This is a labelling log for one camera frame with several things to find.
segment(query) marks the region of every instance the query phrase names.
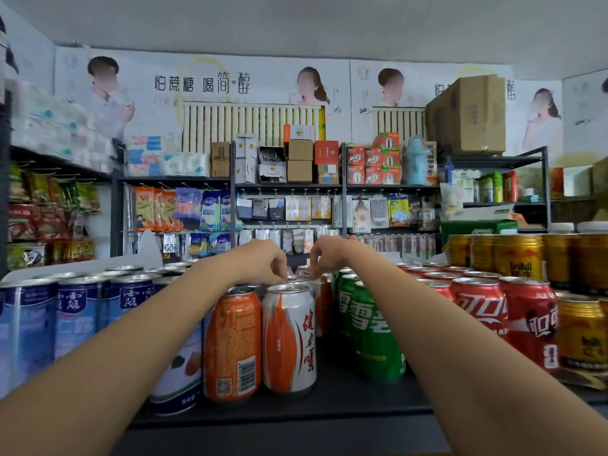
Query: radiator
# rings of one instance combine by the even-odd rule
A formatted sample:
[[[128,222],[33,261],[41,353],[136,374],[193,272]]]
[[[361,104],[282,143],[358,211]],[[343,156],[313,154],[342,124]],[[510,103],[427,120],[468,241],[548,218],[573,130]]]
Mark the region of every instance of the radiator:
[[[423,107],[374,107],[371,119],[372,139],[379,132],[398,132],[402,142],[407,142],[410,137],[426,136]]]
[[[312,124],[317,139],[325,138],[322,106],[185,102],[182,151],[209,153],[212,142],[242,133],[257,134],[260,145],[280,146],[284,124]]]

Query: white ceiling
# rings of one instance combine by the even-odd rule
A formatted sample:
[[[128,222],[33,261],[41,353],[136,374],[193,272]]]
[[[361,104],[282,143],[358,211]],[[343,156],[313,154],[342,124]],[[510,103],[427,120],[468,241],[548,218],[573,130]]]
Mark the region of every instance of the white ceiling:
[[[58,44],[168,52],[608,68],[608,0],[4,0]]]

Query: orange box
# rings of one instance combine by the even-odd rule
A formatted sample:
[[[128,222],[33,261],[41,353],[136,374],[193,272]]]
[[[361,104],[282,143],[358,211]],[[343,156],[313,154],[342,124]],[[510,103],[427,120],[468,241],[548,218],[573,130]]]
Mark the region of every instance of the orange box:
[[[398,149],[399,148],[399,133],[398,132],[381,132],[374,139],[371,145],[379,149]]]
[[[349,147],[346,164],[365,165],[365,147]]]
[[[383,185],[399,185],[401,183],[401,167],[399,168],[382,168],[381,173]]]
[[[382,168],[381,167],[365,167],[365,183],[366,184],[381,184],[382,183]]]
[[[340,149],[338,141],[315,141],[314,142],[314,164],[315,165],[337,165]]]
[[[382,166],[384,168],[400,168],[401,152],[399,152],[398,150],[383,150]]]
[[[365,151],[366,167],[382,166],[382,149],[368,149]]]
[[[348,182],[349,184],[363,184],[365,183],[365,167],[363,165],[349,165],[348,168]]]

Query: green can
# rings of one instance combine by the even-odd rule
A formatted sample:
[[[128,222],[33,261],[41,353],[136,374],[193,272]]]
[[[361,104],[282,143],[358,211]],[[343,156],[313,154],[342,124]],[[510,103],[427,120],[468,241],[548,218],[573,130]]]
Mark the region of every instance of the green can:
[[[395,383],[406,372],[406,358],[363,282],[356,282],[350,320],[359,374],[376,383]]]
[[[336,285],[338,287],[338,311],[340,320],[340,332],[350,338],[353,336],[353,329],[350,323],[350,303],[354,291],[354,284],[360,281],[357,274],[342,274]]]

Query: gold can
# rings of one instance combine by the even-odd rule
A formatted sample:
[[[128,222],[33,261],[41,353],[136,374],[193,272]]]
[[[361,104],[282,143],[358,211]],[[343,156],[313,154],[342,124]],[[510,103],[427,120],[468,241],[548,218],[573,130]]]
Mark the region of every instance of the gold can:
[[[471,268],[481,272],[495,272],[494,241],[496,235],[471,235]]]
[[[583,291],[608,295],[608,235],[581,233],[576,239],[575,250]]]
[[[450,235],[447,238],[447,261],[451,266],[470,267],[471,236]]]
[[[548,233],[542,236],[547,280],[555,289],[568,291],[576,283],[574,245],[577,239],[577,233]]]
[[[599,301],[580,294],[560,294],[556,343],[563,367],[608,371],[608,330]]]
[[[496,235],[494,264],[504,276],[524,276],[545,280],[542,271],[542,235]]]

